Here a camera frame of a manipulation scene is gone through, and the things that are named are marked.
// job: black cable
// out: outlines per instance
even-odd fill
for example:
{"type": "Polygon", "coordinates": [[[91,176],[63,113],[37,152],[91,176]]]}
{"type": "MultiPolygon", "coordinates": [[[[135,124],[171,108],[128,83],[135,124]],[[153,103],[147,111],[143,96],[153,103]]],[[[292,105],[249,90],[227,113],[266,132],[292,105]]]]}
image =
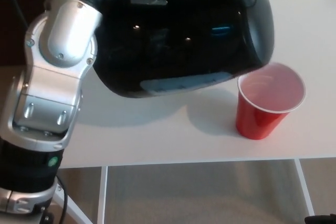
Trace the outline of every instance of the black cable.
{"type": "Polygon", "coordinates": [[[12,0],[12,2],[13,2],[13,5],[16,9],[17,15],[20,17],[20,19],[22,20],[22,23],[24,24],[25,28],[27,29],[28,28],[28,23],[26,21],[25,16],[23,15],[23,12],[22,12],[17,0],[12,0]]]}
{"type": "Polygon", "coordinates": [[[67,192],[67,188],[65,187],[65,184],[63,183],[63,181],[59,178],[59,176],[56,176],[56,177],[64,192],[63,210],[62,210],[61,218],[59,219],[59,224],[64,224],[64,220],[65,220],[65,216],[67,214],[67,208],[68,208],[68,192],[67,192]]]}

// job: red plastic cup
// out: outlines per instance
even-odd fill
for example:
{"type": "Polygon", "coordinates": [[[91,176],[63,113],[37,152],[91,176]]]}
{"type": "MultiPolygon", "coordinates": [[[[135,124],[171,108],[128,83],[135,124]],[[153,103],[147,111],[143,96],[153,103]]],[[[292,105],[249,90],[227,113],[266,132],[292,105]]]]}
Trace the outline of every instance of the red plastic cup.
{"type": "Polygon", "coordinates": [[[267,137],[306,95],[301,77],[273,62],[239,77],[238,88],[236,127],[242,136],[254,140],[267,137]]]}

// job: cup rim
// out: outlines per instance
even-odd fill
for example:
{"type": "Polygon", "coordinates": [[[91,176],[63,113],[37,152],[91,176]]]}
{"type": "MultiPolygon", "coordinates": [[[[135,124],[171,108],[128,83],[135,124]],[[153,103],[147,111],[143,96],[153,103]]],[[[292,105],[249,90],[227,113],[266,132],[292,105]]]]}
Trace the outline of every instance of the cup rim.
{"type": "Polygon", "coordinates": [[[245,101],[247,101],[249,104],[251,104],[253,107],[261,110],[261,111],[265,111],[265,112],[268,112],[268,113],[272,113],[272,114],[284,114],[284,113],[288,113],[288,112],[291,112],[295,109],[297,109],[298,107],[301,106],[301,104],[303,103],[303,101],[305,100],[306,98],[306,85],[302,79],[302,77],[296,72],[294,71],[293,69],[291,69],[290,67],[284,65],[284,64],[281,64],[281,63],[278,63],[278,62],[270,62],[269,64],[265,65],[264,67],[266,66],[269,66],[269,65],[278,65],[278,66],[282,66],[282,67],[285,67],[289,70],[291,70],[298,78],[299,80],[301,81],[302,83],[302,87],[303,87],[303,96],[302,96],[302,99],[300,102],[298,102],[298,104],[296,106],[294,106],[293,108],[289,109],[289,110],[282,110],[282,111],[273,111],[273,110],[267,110],[267,109],[264,109],[262,107],[259,107],[258,105],[252,103],[243,93],[242,89],[241,89],[241,82],[252,72],[250,73],[247,73],[247,74],[244,74],[242,76],[239,76],[238,79],[237,79],[237,85],[238,85],[238,89],[239,89],[239,93],[243,96],[243,98],[245,99],[245,101]]]}

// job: gray carpet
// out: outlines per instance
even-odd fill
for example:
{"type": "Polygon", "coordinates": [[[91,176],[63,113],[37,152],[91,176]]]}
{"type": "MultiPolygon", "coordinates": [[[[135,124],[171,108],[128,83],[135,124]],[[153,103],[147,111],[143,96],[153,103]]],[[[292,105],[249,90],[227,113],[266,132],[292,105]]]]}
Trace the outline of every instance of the gray carpet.
{"type": "MultiPolygon", "coordinates": [[[[301,163],[315,213],[336,213],[336,159],[301,163]]],[[[100,168],[61,173],[96,223],[100,168]]],[[[308,215],[293,161],[110,167],[107,194],[106,224],[303,224],[308,215]]]]}

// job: white tabletop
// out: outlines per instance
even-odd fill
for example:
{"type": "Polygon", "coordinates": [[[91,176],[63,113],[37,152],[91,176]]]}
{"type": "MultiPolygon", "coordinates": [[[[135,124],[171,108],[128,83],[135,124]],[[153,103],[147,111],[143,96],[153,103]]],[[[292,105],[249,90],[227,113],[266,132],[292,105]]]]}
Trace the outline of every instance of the white tabletop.
{"type": "Polygon", "coordinates": [[[307,97],[272,135],[241,137],[236,80],[166,97],[127,99],[91,71],[62,167],[336,157],[336,0],[270,0],[273,61],[295,69],[307,97]]]}

